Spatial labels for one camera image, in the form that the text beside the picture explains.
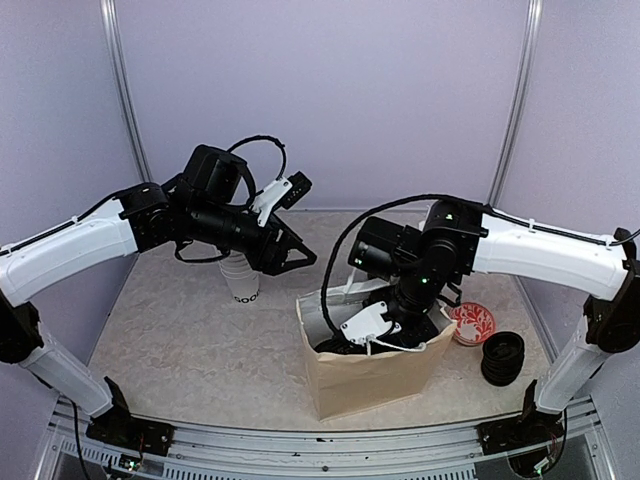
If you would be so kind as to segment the stack of white paper cups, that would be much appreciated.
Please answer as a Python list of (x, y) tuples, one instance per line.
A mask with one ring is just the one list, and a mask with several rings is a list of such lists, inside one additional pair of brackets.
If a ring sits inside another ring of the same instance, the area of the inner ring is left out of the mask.
[(231, 252), (219, 265), (236, 302), (250, 304), (257, 300), (260, 294), (259, 273), (252, 269), (244, 254)]

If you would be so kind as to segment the brown paper bag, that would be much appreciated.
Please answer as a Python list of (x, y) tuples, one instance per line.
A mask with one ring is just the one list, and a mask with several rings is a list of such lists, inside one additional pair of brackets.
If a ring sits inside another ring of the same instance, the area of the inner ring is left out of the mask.
[(455, 322), (438, 300), (428, 312), (437, 335), (411, 351), (376, 353), (376, 343), (363, 346), (363, 352), (341, 355), (318, 352), (315, 347), (330, 339), (320, 292), (296, 299), (309, 390), (318, 419), (332, 420), (371, 410), (420, 394), (440, 365), (455, 331)]

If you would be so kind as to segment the stack of black cup lids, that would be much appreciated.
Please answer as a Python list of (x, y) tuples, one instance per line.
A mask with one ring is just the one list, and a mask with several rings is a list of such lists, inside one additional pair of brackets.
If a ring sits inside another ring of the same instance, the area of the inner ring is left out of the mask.
[(493, 386), (505, 387), (519, 376), (525, 357), (523, 338), (512, 331), (491, 335), (482, 346), (481, 373)]

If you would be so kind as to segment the black cup lid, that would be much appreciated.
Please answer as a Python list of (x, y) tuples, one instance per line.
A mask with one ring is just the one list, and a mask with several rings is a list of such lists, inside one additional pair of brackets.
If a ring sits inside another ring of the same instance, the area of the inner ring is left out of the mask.
[(317, 353), (331, 353), (336, 355), (363, 355), (366, 348), (353, 344), (343, 338), (332, 337), (318, 343), (314, 350)]

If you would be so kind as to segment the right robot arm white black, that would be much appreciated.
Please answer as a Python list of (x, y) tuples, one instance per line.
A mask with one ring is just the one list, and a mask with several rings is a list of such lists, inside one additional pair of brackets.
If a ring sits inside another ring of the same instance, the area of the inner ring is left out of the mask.
[(466, 275), (505, 274), (587, 294), (576, 331), (547, 373), (527, 391), (511, 433), (523, 444), (546, 432), (574, 394), (612, 355), (639, 341), (639, 260), (634, 233), (594, 235), (509, 216), (493, 207), (433, 194), (420, 228), (382, 218), (382, 208), (346, 228), (351, 266), (386, 281), (363, 309), (331, 323), (322, 352), (411, 351), (435, 334), (431, 309)]

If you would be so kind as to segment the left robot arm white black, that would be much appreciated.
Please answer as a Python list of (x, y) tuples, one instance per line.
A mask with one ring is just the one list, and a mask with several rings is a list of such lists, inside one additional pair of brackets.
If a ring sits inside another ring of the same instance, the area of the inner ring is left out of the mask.
[(276, 276), (310, 266), (316, 255), (276, 214), (311, 189), (301, 172), (278, 174), (258, 189), (233, 149), (197, 146), (183, 172), (107, 195), (85, 213), (1, 249), (1, 360), (30, 371), (73, 401), (95, 427), (121, 445), (140, 424), (118, 385), (97, 379), (45, 329), (31, 299), (93, 266), (166, 243), (179, 256), (193, 242), (214, 246), (223, 260), (244, 255), (252, 270)]

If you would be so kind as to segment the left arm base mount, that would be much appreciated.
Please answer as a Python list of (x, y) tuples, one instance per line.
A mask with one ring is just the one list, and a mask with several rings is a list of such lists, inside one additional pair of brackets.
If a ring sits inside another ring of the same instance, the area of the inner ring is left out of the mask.
[(133, 416), (120, 387), (104, 378), (111, 394), (105, 413), (92, 415), (86, 436), (105, 444), (166, 457), (175, 427), (169, 423)]

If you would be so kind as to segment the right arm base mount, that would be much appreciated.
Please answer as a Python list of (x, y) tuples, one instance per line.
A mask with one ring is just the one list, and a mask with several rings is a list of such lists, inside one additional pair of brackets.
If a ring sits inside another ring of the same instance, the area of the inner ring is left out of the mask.
[(525, 391), (522, 412), (516, 416), (480, 423), (478, 439), (484, 455), (502, 453), (563, 437), (566, 431), (563, 414), (538, 410), (534, 401), (537, 381)]

